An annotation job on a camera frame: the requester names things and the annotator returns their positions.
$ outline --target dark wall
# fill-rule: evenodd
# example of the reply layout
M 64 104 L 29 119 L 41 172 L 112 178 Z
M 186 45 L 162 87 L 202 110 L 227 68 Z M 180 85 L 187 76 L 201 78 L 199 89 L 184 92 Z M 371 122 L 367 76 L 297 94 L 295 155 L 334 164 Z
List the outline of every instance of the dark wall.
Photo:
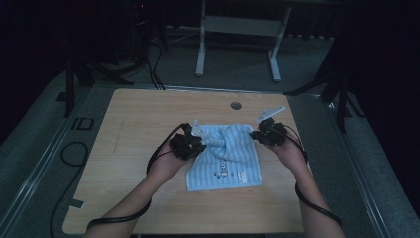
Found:
M 119 3 L 120 10 L 127 10 L 124 1 Z M 113 14 L 105 15 L 104 10 L 109 9 Z M 124 22 L 128 15 L 118 10 L 99 0 L 1 0 L 0 144 L 50 81 L 64 71 L 70 52 L 116 63 L 116 39 L 111 39 L 112 28 L 105 16 L 119 15 L 120 22 L 111 19 L 120 25 L 119 35 L 121 29 L 132 32 L 130 23 Z
M 420 4 L 382 4 L 362 43 L 357 96 L 420 214 Z
M 360 2 L 322 68 L 350 76 L 351 91 L 420 214 L 420 3 Z

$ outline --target black strap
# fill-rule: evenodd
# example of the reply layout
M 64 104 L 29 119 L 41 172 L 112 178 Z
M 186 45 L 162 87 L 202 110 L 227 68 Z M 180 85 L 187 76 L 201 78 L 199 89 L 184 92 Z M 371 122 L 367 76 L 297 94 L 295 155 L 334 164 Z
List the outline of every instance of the black strap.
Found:
M 336 216 L 332 212 L 330 212 L 330 211 L 328 211 L 328 210 L 326 210 L 326 209 L 324 209 L 320 206 L 315 205 L 314 203 L 312 203 L 308 199 L 306 199 L 306 197 L 299 190 L 299 187 L 297 186 L 297 184 L 294 187 L 294 189 L 296 190 L 297 197 L 299 197 L 299 199 L 303 203 L 305 203 L 307 206 L 311 207 L 312 209 L 315 209 L 316 211 L 322 213 L 323 215 L 326 215 L 326 216 L 330 217 L 331 219 L 335 220 L 340 226 L 342 226 L 342 221 L 338 216 Z

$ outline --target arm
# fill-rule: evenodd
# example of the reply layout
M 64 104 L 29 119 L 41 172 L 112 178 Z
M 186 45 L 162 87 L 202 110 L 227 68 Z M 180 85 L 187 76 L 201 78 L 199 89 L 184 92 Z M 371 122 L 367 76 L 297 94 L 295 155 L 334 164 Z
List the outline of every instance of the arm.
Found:
M 290 133 L 288 136 L 297 141 Z M 281 162 L 292 171 L 296 178 L 297 186 L 303 196 L 310 202 L 330 211 L 311 171 L 306 165 L 302 152 L 296 145 L 286 139 L 281 147 L 273 146 L 269 148 L 274 151 Z M 302 214 L 303 229 L 305 230 L 307 237 L 345 237 L 342 228 L 336 221 L 308 207 L 302 201 L 300 201 L 300 211 Z
M 166 143 L 159 154 L 164 154 L 170 150 L 170 145 Z M 167 181 L 171 180 L 185 164 L 186 161 L 177 158 L 174 153 L 168 153 L 157 158 L 146 177 L 102 217 L 127 216 L 141 210 L 152 198 L 152 195 Z M 122 223 L 95 225 L 83 237 L 130 237 L 137 221 L 138 219 Z

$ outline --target metal stand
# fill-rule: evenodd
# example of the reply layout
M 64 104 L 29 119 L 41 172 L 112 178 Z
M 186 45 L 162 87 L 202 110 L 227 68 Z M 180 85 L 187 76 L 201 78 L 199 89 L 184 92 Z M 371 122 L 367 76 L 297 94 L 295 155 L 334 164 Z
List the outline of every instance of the metal stand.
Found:
M 206 1 L 201 1 L 201 28 L 200 28 L 200 48 L 198 50 L 197 68 L 195 74 L 202 76 L 204 73 L 204 60 L 206 55 L 205 35 L 206 32 L 246 34 L 266 37 L 276 37 L 275 46 L 268 51 L 268 58 L 271 65 L 272 77 L 274 81 L 281 81 L 280 70 L 278 68 L 277 54 L 284 36 L 287 21 L 291 13 L 291 7 L 285 11 L 282 21 L 244 19 L 232 17 L 220 17 L 206 15 Z

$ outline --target cloth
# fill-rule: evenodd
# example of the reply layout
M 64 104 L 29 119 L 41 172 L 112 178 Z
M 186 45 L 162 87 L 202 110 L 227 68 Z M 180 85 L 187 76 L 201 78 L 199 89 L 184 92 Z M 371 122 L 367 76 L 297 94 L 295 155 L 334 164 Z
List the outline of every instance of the cloth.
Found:
M 188 191 L 262 185 L 251 125 L 202 125 L 206 149 L 187 172 Z

